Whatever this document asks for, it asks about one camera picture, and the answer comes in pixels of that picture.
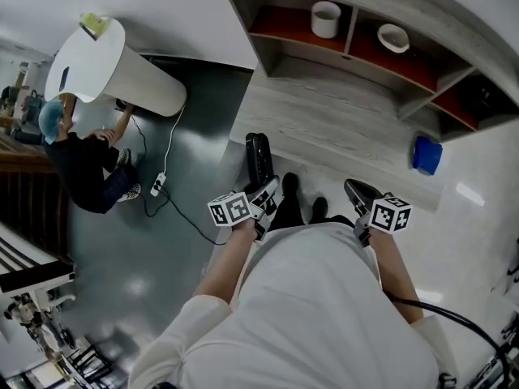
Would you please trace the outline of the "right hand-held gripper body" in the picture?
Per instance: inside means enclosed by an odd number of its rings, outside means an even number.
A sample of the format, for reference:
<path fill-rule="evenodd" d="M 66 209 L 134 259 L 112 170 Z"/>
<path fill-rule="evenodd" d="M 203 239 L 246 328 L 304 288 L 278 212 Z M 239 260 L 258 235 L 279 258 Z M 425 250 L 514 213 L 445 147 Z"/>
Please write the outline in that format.
<path fill-rule="evenodd" d="M 393 235 L 405 230 L 413 206 L 388 192 L 382 194 L 375 187 L 362 183 L 362 201 L 351 202 L 358 214 L 354 234 L 362 246 L 369 246 L 370 229 Z"/>

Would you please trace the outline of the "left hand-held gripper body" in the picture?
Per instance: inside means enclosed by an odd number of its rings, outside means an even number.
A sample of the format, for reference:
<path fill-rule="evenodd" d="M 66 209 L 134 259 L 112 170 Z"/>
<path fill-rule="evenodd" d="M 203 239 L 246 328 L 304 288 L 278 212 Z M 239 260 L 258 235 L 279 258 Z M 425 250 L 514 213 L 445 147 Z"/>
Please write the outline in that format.
<path fill-rule="evenodd" d="M 245 220 L 253 220 L 256 241 L 262 240 L 266 228 L 260 221 L 265 214 L 271 215 L 276 211 L 273 196 L 279 185 L 280 178 L 274 176 L 252 194 L 231 192 L 209 202 L 207 206 L 215 226 L 234 227 Z"/>

